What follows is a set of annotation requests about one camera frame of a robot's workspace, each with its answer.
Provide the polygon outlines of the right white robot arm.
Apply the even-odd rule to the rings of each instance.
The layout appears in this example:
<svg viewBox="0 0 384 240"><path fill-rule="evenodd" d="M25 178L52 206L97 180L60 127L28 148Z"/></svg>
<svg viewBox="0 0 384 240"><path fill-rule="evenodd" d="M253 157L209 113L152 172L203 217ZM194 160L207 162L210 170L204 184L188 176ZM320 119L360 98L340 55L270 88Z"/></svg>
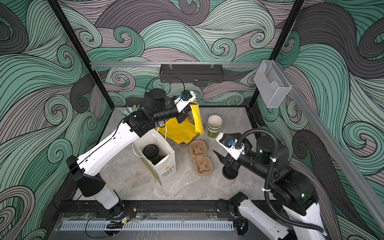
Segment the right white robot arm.
<svg viewBox="0 0 384 240"><path fill-rule="evenodd" d="M289 166L289 150L269 133L257 139L256 150L244 134L220 133L218 144L227 155L217 154L225 178L233 180L244 167L264 179L264 204L253 203L238 192L229 200L239 235L254 224L270 240L325 240L319 197L314 184Z"/></svg>

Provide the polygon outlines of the white paper takeout bag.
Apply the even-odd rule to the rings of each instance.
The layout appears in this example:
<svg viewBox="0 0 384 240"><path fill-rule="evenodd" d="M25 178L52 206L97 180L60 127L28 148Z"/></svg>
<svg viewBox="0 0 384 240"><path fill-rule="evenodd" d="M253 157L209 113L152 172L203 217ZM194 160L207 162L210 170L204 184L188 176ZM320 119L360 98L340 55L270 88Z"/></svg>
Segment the white paper takeout bag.
<svg viewBox="0 0 384 240"><path fill-rule="evenodd" d="M133 151L161 186L176 175L175 151L157 130L152 129L134 141Z"/></svg>

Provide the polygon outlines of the yellow paper napkin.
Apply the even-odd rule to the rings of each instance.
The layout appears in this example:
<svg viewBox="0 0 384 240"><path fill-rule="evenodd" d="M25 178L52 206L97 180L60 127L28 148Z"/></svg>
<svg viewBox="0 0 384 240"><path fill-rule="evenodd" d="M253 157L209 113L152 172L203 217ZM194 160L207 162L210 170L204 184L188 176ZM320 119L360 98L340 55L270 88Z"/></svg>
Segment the yellow paper napkin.
<svg viewBox="0 0 384 240"><path fill-rule="evenodd" d="M173 140L176 144L189 144L198 135L202 136L205 133L199 104L196 100L192 103L191 110L194 123L189 118L186 118L186 120L179 124L177 119L173 118L166 122L164 129L159 128L161 134L167 139Z"/></svg>

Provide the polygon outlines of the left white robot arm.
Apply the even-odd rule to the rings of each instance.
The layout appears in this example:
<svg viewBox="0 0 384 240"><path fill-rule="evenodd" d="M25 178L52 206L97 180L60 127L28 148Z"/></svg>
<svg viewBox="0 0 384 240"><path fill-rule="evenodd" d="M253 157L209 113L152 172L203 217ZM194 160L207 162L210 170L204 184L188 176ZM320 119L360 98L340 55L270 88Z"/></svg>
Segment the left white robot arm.
<svg viewBox="0 0 384 240"><path fill-rule="evenodd" d="M70 173L83 196L97 200L111 217L121 216L124 204L107 186L100 170L122 149L161 123L173 118L182 123L195 99L195 93L190 90L183 90L179 96L170 98L164 90L152 89L144 94L144 104L140 109L124 117L112 134L79 157L68 157L66 162Z"/></svg>

